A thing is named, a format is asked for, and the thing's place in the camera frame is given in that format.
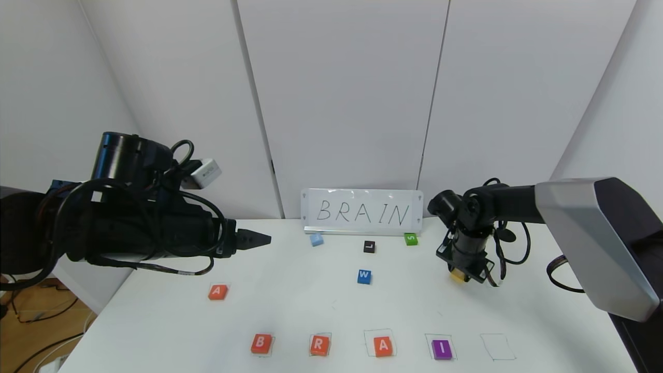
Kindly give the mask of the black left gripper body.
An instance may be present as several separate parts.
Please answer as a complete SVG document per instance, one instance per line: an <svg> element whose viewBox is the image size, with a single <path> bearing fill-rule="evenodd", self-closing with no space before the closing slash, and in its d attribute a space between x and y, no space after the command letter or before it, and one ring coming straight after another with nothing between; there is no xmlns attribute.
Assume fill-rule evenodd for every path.
<svg viewBox="0 0 663 373"><path fill-rule="evenodd" d="M184 202L163 212L160 229L164 251L177 257L222 257L234 236L234 226L211 202Z"/></svg>

